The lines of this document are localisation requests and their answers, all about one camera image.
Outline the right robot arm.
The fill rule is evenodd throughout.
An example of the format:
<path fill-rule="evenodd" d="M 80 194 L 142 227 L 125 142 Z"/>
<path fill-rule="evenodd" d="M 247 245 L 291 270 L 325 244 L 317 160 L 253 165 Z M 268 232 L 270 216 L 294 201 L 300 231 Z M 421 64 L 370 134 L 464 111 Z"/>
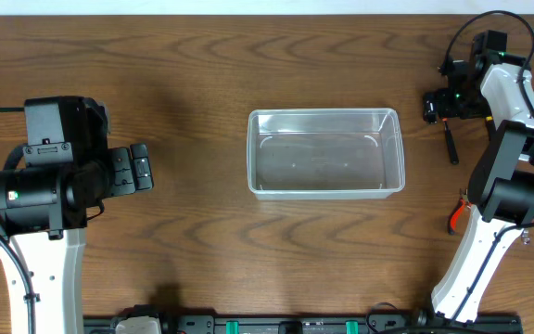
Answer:
<path fill-rule="evenodd" d="M 473 323 L 493 274 L 512 243 L 534 221 L 534 92 L 525 58 L 507 53 L 507 35 L 475 36 L 467 61 L 446 57 L 448 85 L 423 96 L 423 119 L 483 118 L 489 145 L 453 212 L 455 228 L 470 210 L 464 237 L 448 272 L 434 287 L 432 309 L 445 321 Z"/>

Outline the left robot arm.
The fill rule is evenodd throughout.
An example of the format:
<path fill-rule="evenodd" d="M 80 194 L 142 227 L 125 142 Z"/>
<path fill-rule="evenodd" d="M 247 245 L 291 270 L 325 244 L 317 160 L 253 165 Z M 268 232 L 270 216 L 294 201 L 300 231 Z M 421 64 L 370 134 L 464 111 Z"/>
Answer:
<path fill-rule="evenodd" d="M 0 261 L 15 333 L 82 333 L 88 209 L 153 188 L 146 145 L 77 161 L 66 144 L 25 147 L 26 166 L 0 172 Z"/>

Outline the small claw hammer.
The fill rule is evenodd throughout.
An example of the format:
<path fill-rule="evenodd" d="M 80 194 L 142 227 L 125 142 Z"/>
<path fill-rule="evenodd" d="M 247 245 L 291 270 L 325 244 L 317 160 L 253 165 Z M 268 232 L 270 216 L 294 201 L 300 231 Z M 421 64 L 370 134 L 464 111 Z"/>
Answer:
<path fill-rule="evenodd" d="M 445 140 L 447 144 L 447 150 L 449 153 L 450 162 L 453 165 L 457 165 L 459 163 L 459 158 L 458 158 L 456 146 L 454 144 L 453 136 L 451 134 L 451 130 L 448 124 L 448 119 L 443 118 L 442 121 L 444 125 L 444 134 L 445 134 Z"/>

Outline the clear plastic container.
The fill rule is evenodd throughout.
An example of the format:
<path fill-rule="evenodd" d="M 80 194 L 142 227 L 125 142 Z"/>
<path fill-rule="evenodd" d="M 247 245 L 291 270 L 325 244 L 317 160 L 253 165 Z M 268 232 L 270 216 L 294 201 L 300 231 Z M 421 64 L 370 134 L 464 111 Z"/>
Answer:
<path fill-rule="evenodd" d="M 394 109 L 256 109 L 248 188 L 259 200 L 385 199 L 406 184 Z"/>

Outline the yellow black screwdriver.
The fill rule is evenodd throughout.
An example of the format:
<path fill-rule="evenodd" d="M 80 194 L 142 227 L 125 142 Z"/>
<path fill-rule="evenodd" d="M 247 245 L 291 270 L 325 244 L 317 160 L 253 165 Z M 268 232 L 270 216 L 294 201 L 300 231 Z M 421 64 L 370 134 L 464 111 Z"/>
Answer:
<path fill-rule="evenodd" d="M 487 129 L 489 140 L 491 140 L 496 133 L 495 122 L 491 116 L 485 118 L 485 126 Z"/>

